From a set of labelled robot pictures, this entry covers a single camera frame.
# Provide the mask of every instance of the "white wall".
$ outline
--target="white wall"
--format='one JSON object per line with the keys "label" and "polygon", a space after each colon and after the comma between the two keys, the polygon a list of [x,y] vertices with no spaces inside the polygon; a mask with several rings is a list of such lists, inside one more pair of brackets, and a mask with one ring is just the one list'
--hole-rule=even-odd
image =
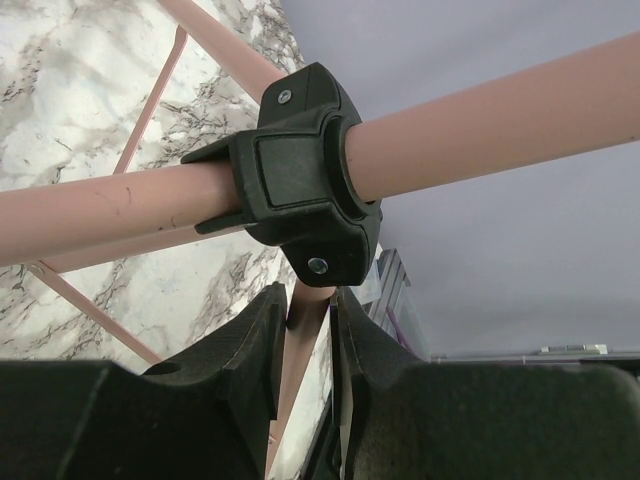
{"label": "white wall", "polygon": [[[640,29],[638,0],[282,3],[365,120]],[[433,350],[640,346],[640,143],[383,208]]]}

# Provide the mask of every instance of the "pink metal tube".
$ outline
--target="pink metal tube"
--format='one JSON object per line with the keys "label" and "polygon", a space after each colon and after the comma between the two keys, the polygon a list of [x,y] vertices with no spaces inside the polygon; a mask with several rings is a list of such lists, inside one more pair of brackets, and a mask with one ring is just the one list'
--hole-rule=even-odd
{"label": "pink metal tube", "polygon": [[69,303],[80,309],[80,311],[91,318],[91,320],[96,322],[107,332],[133,350],[133,352],[142,357],[143,360],[152,365],[162,361],[162,358],[157,353],[138,340],[131,334],[131,332],[112,319],[109,315],[100,310],[91,300],[73,288],[47,265],[37,261],[27,265],[27,268],[49,288],[62,295]]}
{"label": "pink metal tube", "polygon": [[76,252],[56,255],[43,260],[52,270],[58,273],[71,272],[79,268],[112,262],[119,258],[135,257],[144,253],[164,250],[186,243],[206,240],[228,233],[242,230],[242,227],[228,228],[209,235],[200,235],[193,227],[184,227],[177,230],[163,230],[144,237],[132,238],[121,242],[108,243],[92,248],[85,248]]}
{"label": "pink metal tube", "polygon": [[0,266],[193,226],[238,208],[228,162],[0,193]]}
{"label": "pink metal tube", "polygon": [[640,32],[353,127],[365,201],[640,139]]}
{"label": "pink metal tube", "polygon": [[133,127],[133,131],[129,136],[129,140],[125,145],[124,150],[122,150],[122,154],[120,155],[120,159],[118,160],[113,173],[124,173],[129,167],[131,159],[140,144],[142,134],[146,130],[147,125],[149,125],[149,120],[151,120],[151,116],[160,102],[162,92],[164,92],[164,89],[169,83],[173,69],[180,59],[184,46],[187,44],[187,38],[187,32],[185,32],[182,27],[179,26],[176,28],[173,48],[171,49],[171,52],[169,52],[167,61],[165,62],[164,67],[162,67],[160,75],[158,75],[158,78],[156,79],[156,83],[149,94],[147,102],[144,104],[144,108],[142,109],[142,113],[140,113],[140,117],[138,118],[135,127]]}
{"label": "pink metal tube", "polygon": [[287,330],[282,358],[282,380],[278,419],[271,422],[267,449],[267,475],[273,466],[280,440],[289,422],[300,384],[309,365],[322,321],[327,313],[334,287],[312,288],[300,280],[296,282],[287,315]]}
{"label": "pink metal tube", "polygon": [[158,3],[258,104],[266,88],[285,76],[191,0]]}

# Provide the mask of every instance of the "screw head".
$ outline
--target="screw head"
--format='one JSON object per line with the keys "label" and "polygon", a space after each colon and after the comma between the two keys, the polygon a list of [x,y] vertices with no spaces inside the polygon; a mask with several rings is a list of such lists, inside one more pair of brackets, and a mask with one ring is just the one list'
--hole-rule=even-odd
{"label": "screw head", "polygon": [[309,270],[317,275],[327,273],[327,270],[329,270],[329,265],[322,258],[311,258],[307,265],[309,265]]}
{"label": "screw head", "polygon": [[280,105],[284,105],[289,100],[291,100],[291,90],[283,90],[280,92],[280,95],[278,95],[278,103]]}

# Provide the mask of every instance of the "marble surface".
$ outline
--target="marble surface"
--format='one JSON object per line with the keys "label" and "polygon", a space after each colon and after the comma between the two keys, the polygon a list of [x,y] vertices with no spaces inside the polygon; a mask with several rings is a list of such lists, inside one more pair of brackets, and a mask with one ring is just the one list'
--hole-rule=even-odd
{"label": "marble surface", "polygon": [[[283,70],[302,65],[278,3],[197,3]],[[175,26],[153,0],[1,2],[0,191],[110,174]],[[257,113],[190,39],[130,170],[175,164],[185,152],[254,127]],[[264,285],[278,280],[290,295],[294,283],[281,252],[244,232],[63,276],[162,357],[224,324]],[[0,268],[0,356],[111,358],[135,372],[148,366],[19,265]],[[329,370],[325,329],[271,478],[299,476]]]}

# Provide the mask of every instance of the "black plastic connector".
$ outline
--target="black plastic connector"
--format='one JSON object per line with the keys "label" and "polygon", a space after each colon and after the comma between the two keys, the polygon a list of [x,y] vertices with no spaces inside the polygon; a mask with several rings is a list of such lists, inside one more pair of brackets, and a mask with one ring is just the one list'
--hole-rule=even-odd
{"label": "black plastic connector", "polygon": [[258,128],[186,155],[182,163],[231,159],[242,212],[196,226],[207,234],[236,225],[280,246],[312,287],[360,285],[374,259],[380,201],[365,203],[347,169],[346,132],[360,116],[319,63],[265,91]]}

